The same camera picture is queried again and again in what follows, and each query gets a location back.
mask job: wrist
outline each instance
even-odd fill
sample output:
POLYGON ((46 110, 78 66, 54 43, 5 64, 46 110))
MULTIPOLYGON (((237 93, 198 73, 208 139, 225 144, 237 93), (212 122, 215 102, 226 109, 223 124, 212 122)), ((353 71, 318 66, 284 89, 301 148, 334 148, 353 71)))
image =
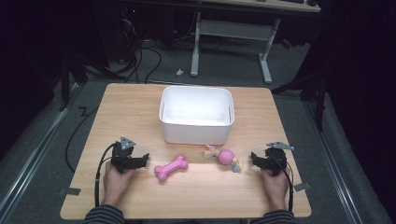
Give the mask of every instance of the wrist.
POLYGON ((275 210, 286 210, 285 200, 272 200, 270 199, 270 211, 273 212, 275 210))
POLYGON ((117 207, 120 202, 120 195, 118 194, 107 194, 105 198, 102 200, 102 205, 108 204, 113 207, 117 207))

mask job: dog toy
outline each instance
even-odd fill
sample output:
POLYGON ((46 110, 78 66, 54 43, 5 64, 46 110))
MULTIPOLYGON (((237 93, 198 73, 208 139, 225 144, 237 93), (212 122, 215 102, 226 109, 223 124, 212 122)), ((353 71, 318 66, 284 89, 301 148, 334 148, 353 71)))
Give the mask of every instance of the dog toy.
POLYGON ((184 160, 184 156, 178 155, 174 161, 166 164, 165 166, 156 166, 154 168, 154 173, 158 180, 162 182, 174 171, 178 169, 187 169, 187 167, 189 167, 189 163, 184 160))
POLYGON ((232 165, 233 172, 240 172, 242 169, 242 163, 233 155, 229 149, 215 149, 210 145, 207 146, 205 151, 205 159, 209 160, 212 157, 218 157, 219 162, 222 165, 232 165))

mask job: cable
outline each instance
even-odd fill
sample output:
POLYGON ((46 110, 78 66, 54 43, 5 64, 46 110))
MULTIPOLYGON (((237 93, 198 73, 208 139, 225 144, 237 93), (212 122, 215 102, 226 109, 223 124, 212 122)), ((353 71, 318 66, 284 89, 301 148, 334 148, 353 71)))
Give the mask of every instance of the cable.
POLYGON ((95 207, 99 206, 99 182, 100 182, 100 169, 102 168, 103 162, 105 162, 108 159, 111 159, 111 157, 105 159, 105 155, 107 152, 114 147, 116 144, 113 143, 108 148, 106 148, 105 152, 102 155, 102 159, 99 161, 98 165, 98 170, 96 171, 96 178, 95 178, 95 192, 94 192, 94 198, 95 198, 95 207))
POLYGON ((160 66, 161 61, 163 60, 163 57, 161 56, 161 54, 157 50, 155 50, 155 49, 148 49, 148 50, 151 50, 151 51, 157 53, 158 56, 160 56, 160 60, 158 61, 157 65, 146 75, 145 84, 148 84, 149 76, 151 75, 152 72, 155 71, 155 69, 158 68, 158 66, 160 66))
POLYGON ((182 46, 182 47, 189 47, 189 46, 194 45, 194 40, 189 40, 190 42, 188 44, 180 44, 179 42, 181 42, 181 41, 187 42, 186 40, 188 40, 189 38, 192 38, 192 37, 193 37, 193 35, 189 36, 189 37, 186 37, 186 38, 184 38, 182 40, 174 41, 173 43, 176 44, 176 45, 182 46))
POLYGON ((136 83, 139 84, 139 75, 137 74, 137 68, 140 66, 140 63, 142 62, 142 48, 139 48, 139 52, 140 52, 140 58, 139 58, 139 63, 137 65, 134 66, 134 71, 131 72, 131 74, 129 74, 129 76, 127 78, 125 78, 124 83, 128 82, 128 79, 132 76, 133 73, 135 73, 135 78, 136 78, 136 83))
POLYGON ((85 66, 85 71, 89 74, 92 74, 94 76, 108 76, 108 77, 113 77, 113 78, 120 78, 118 75, 121 73, 124 73, 126 71, 128 71, 129 69, 131 69, 132 67, 135 66, 135 62, 136 62, 136 58, 133 55, 133 53, 135 52, 135 50, 138 48, 138 44, 139 44, 139 34, 137 34, 135 32, 135 28, 134 28, 134 24, 132 22, 130 22, 129 20, 126 19, 122 19, 123 24, 126 26, 123 32, 123 34, 125 35, 126 38, 126 46, 127 46, 127 50, 125 53, 125 58, 128 59, 131 57, 130 62, 123 68, 121 68, 120 70, 117 71, 111 71, 99 64, 95 64, 93 62, 90 62, 87 59, 81 59, 83 61, 84 64, 90 65, 94 70, 98 71, 92 71, 90 68, 88 68, 87 66, 85 66))
MULTIPOLYGON (((274 161, 279 165, 280 169, 282 169, 283 173, 285 174, 286 178, 289 181, 289 211, 291 212, 293 210, 293 183, 290 180, 290 177, 288 175, 288 173, 286 172, 285 168, 283 168, 280 163, 274 158, 274 156, 272 155, 272 153, 270 154, 271 158, 274 159, 274 161)), ((293 176, 293 171, 289 165, 288 162, 286 162, 286 164, 289 166, 290 168, 290 172, 291 172, 291 178, 294 179, 293 176)))
POLYGON ((100 65, 98 63, 88 60, 83 55, 79 55, 79 54, 74 54, 74 55, 75 55, 76 59, 81 62, 82 65, 91 66, 95 70, 101 72, 101 75, 105 75, 107 77, 112 77, 115 79, 123 79, 123 77, 120 77, 117 73, 114 73, 114 72, 108 70, 107 68, 103 67, 102 65, 100 65))
POLYGON ((258 42, 259 40, 249 39, 249 40, 245 40, 243 43, 238 43, 236 41, 228 40, 228 38, 224 38, 223 41, 224 41, 224 43, 230 44, 230 45, 245 46, 247 44, 250 44, 251 42, 253 42, 253 43, 258 42))
POLYGON ((66 159, 66 164, 69 167, 69 169, 74 173, 76 170, 71 166, 68 156, 67 156, 67 152, 69 150, 70 147, 70 143, 72 142, 72 139, 74 137, 74 135, 77 133, 78 129, 81 127, 82 123, 84 123, 84 121, 89 118, 97 109, 99 108, 99 106, 97 106, 93 111, 91 111, 91 113, 89 113, 77 126, 77 128, 73 131, 72 135, 70 136, 69 140, 67 141, 67 145, 66 145, 66 149, 64 151, 64 157, 66 159))
POLYGON ((192 22, 191 22, 191 26, 190 26, 189 31, 188 31, 185 35, 183 35, 181 38, 174 39, 174 41, 178 41, 178 40, 182 40, 182 39, 190 38, 190 37, 194 36, 194 35, 190 35, 190 33, 191 33, 191 30, 192 30, 192 27, 193 27, 194 24, 195 24, 195 19, 196 19, 196 17, 197 17, 197 13, 195 12, 195 13, 194 13, 194 16, 193 16, 193 18, 192 18, 192 22))
POLYGON ((153 49, 153 48, 157 47, 157 45, 158 45, 158 40, 156 40, 156 39, 145 39, 142 41, 140 48, 142 48, 143 43, 148 43, 148 42, 154 42, 154 45, 150 46, 150 47, 145 47, 146 49, 153 49))
POLYGON ((224 38, 223 37, 219 37, 219 36, 210 36, 207 39, 209 39, 209 40, 210 39, 219 39, 219 44, 217 46, 215 46, 214 48, 205 48, 202 44, 200 44, 199 46, 200 46, 201 49, 215 50, 215 49, 220 48, 223 45, 223 43, 224 43, 224 38))

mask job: person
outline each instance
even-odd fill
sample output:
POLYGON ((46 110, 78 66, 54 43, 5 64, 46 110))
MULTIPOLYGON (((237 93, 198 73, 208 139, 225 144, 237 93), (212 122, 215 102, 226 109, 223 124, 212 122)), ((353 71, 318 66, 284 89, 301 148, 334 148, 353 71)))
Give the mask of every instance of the person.
MULTIPOLYGON (((120 174, 110 161, 106 163, 106 173, 103 178, 105 198, 100 206, 94 207, 85 216, 84 224, 123 223, 123 213, 118 205, 134 176, 134 172, 135 170, 126 170, 124 174, 120 174)), ((290 169, 286 168, 286 172, 289 175, 290 169)), ((285 174, 280 172, 277 176, 270 176, 266 170, 262 169, 262 178, 264 179, 265 193, 270 201, 270 212, 251 223, 295 223, 294 214, 286 209, 285 196, 289 189, 289 181, 285 174)))

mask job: sleeve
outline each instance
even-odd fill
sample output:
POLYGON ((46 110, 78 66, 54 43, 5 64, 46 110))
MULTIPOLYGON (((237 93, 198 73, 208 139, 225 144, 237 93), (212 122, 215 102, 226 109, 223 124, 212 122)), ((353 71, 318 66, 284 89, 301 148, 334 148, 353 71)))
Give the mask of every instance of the sleeve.
POLYGON ((296 223, 294 214, 287 210, 276 210, 266 213, 263 218, 256 219, 251 224, 286 224, 296 223))
POLYGON ((85 216, 83 224, 113 224, 123 223, 123 213, 116 207, 105 204, 94 207, 85 216))

